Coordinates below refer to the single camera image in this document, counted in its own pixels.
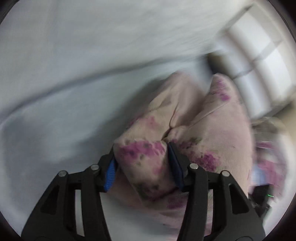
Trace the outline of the pink floral padded coat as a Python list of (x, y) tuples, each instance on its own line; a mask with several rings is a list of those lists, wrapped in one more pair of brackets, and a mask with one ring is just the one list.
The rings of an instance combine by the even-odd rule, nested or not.
[(248, 191), (253, 157), (250, 121), (227, 76), (215, 74), (204, 94), (189, 75), (172, 74), (114, 141), (119, 170), (111, 194), (178, 230), (188, 195), (176, 187), (169, 170), (171, 142), (206, 171), (228, 170)]

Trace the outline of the stack of folded quilts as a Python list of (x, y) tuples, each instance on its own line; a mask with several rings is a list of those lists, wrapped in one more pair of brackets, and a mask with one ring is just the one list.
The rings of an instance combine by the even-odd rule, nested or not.
[(285, 125), (278, 118), (262, 117), (252, 123), (254, 134), (254, 158), (250, 174), (249, 190), (256, 186), (270, 185), (273, 200), (283, 195), (288, 176), (288, 155), (286, 144), (289, 143)]

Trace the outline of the grey bed sheet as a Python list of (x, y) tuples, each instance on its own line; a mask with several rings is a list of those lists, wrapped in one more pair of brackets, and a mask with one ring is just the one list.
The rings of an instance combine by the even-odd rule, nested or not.
[(98, 162), (175, 71), (208, 89), (204, 58), (121, 68), (44, 92), (1, 120), (1, 213), (17, 235), (56, 174)]

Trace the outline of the grey quilted headboard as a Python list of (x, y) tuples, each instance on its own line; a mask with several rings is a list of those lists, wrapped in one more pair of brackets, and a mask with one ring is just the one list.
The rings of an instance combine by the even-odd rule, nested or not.
[(250, 1), (19, 1), (1, 23), (1, 109), (111, 69), (192, 59)]

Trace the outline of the white sliding wardrobe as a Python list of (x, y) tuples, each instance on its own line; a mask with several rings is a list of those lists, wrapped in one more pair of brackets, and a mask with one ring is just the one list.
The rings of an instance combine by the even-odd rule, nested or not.
[(295, 95), (295, 25), (281, 5), (254, 1), (207, 55), (213, 73), (237, 86), (251, 119), (272, 116)]

